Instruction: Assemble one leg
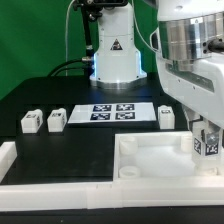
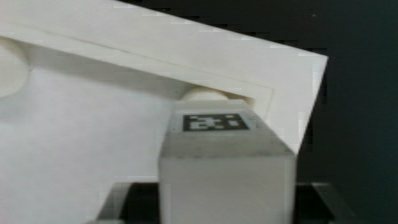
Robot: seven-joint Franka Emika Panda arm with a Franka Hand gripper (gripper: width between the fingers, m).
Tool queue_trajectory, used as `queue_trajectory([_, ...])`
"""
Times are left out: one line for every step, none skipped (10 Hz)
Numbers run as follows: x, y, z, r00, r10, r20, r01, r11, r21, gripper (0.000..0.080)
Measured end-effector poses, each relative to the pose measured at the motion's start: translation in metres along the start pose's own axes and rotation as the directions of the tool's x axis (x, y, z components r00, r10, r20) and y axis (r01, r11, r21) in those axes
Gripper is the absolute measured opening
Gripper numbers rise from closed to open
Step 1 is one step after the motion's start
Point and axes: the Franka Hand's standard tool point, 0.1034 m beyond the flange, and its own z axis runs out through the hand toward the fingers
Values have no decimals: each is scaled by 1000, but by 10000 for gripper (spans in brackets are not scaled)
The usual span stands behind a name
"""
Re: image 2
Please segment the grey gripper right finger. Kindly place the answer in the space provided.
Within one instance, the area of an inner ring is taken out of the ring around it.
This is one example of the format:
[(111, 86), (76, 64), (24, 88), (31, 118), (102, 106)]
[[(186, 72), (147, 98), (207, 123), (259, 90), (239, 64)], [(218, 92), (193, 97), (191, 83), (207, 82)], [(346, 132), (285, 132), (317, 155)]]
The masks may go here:
[(298, 182), (293, 224), (358, 224), (358, 218), (333, 186), (321, 182)]

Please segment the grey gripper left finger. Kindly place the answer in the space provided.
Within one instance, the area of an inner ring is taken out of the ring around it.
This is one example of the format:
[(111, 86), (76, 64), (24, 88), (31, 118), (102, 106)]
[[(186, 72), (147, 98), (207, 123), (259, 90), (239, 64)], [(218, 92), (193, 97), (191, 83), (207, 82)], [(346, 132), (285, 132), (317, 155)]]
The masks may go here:
[(157, 183), (115, 183), (86, 224), (159, 224)]

